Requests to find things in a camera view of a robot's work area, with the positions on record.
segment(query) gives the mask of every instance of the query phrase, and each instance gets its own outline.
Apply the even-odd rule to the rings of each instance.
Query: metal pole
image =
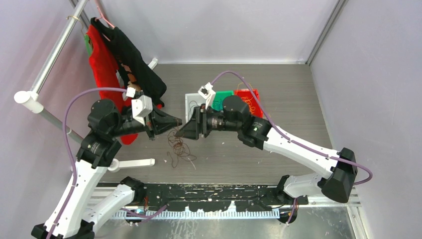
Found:
[[[76,5],[78,4],[79,0],[69,0],[69,2],[70,2],[70,4],[72,5],[73,8],[76,8]],[[79,19],[84,23],[85,29],[88,30],[88,27],[91,24],[90,24],[90,19],[88,18],[88,16],[85,13],[85,11],[82,11]]]
[[[338,19],[338,16],[340,15],[341,11],[343,10],[344,6],[349,0],[338,0],[337,4],[335,5],[334,9],[331,12],[330,17],[328,18],[327,23],[325,24],[324,29],[321,32],[321,35],[319,35],[318,40],[315,43],[314,48],[311,51],[311,54],[306,62],[306,64],[311,65],[314,61],[315,57],[317,56],[317,53],[322,47],[322,44],[324,43],[325,39],[327,38],[328,34],[330,33],[331,29],[333,28],[335,22]]]
[[[73,16],[79,18],[87,2],[88,0],[80,0],[75,7]],[[73,17],[70,17],[68,19],[66,26],[63,29],[62,34],[60,35],[59,39],[56,41],[56,44],[54,44],[54,47],[51,50],[50,55],[48,55],[48,58],[45,61],[44,65],[42,66],[40,72],[38,73],[38,76],[35,79],[34,84],[32,85],[30,91],[34,91],[37,94],[40,93],[41,88],[48,77],[48,74],[50,74],[51,68],[53,68],[53,65],[56,62],[57,57],[59,56],[60,52],[62,51],[63,46],[65,45],[67,41],[67,38],[69,38],[69,35],[76,24],[76,21],[77,20],[74,19]]]
[[[52,123],[54,126],[59,128],[60,130],[62,130],[62,124],[63,123],[58,118],[56,118],[54,115],[52,115],[45,108],[40,113],[38,113],[38,115],[41,115],[48,122]],[[82,143],[83,138],[67,126],[66,126],[66,133],[71,139],[76,141],[76,143],[78,143],[78,144]]]

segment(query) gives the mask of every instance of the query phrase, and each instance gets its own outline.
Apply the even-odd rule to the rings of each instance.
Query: white wall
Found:
[[[146,62],[279,63],[306,62],[337,0],[102,2]]]
[[[422,234],[421,12],[420,0],[351,0],[312,64],[334,144],[374,172],[357,190],[375,239]]]
[[[30,238],[70,179],[60,130],[15,103],[13,95],[29,90],[72,12],[67,0],[4,1],[0,8],[0,238]],[[95,86],[80,29],[77,22],[39,98],[61,120],[71,97]],[[86,96],[71,110],[69,126],[81,135],[88,132],[86,117],[97,98]]]

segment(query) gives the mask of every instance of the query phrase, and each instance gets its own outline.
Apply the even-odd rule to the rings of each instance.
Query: tangled wire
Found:
[[[179,127],[173,128],[170,130],[169,134],[167,135],[167,140],[170,147],[173,148],[173,153],[176,155],[176,161],[173,159],[170,152],[167,152],[167,156],[169,156],[172,160],[172,168],[176,168],[179,164],[180,159],[183,159],[186,162],[192,162],[197,159],[197,157],[191,154],[191,150],[186,143],[183,143],[181,137],[176,137],[176,132],[179,131]]]

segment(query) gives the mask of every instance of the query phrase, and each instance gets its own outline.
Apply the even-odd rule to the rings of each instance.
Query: red shirt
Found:
[[[94,73],[97,87],[120,88],[116,71],[118,64],[109,49],[104,44],[100,33],[92,25],[88,28],[87,35],[90,37],[93,45],[93,52],[89,58],[91,68]],[[131,98],[123,101],[121,92],[100,91],[101,99],[110,99],[114,102],[117,109],[121,112],[123,106],[131,105]],[[120,137],[123,144],[131,144],[135,141],[138,134],[130,134]]]

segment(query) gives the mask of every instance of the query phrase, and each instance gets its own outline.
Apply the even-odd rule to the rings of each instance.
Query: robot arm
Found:
[[[94,238],[95,232],[121,207],[134,200],[142,201],[146,193],[143,183],[127,177],[116,191],[85,212],[95,187],[121,148],[117,136],[146,132],[150,139],[154,139],[155,135],[181,125],[182,120],[157,109],[152,105],[151,98],[140,96],[132,100],[132,108],[125,115],[120,114],[113,101],[99,100],[92,105],[88,122],[91,131],[82,141],[76,155],[78,178],[73,194],[66,202],[73,187],[72,177],[50,218],[33,228],[31,234],[38,239],[47,237],[64,204],[66,207],[51,238]]]
[[[235,131],[244,144],[284,155],[315,172],[303,176],[283,176],[277,187],[281,201],[290,203],[293,198],[315,194],[324,194],[341,203],[348,201],[357,169],[330,157],[355,162],[353,151],[344,148],[337,152],[285,133],[289,137],[287,139],[268,120],[251,115],[249,106],[238,96],[225,98],[222,112],[207,108],[205,104],[195,107],[191,119],[176,136],[198,140],[200,134],[207,137],[212,130]],[[315,153],[317,150],[322,151],[324,156]]]

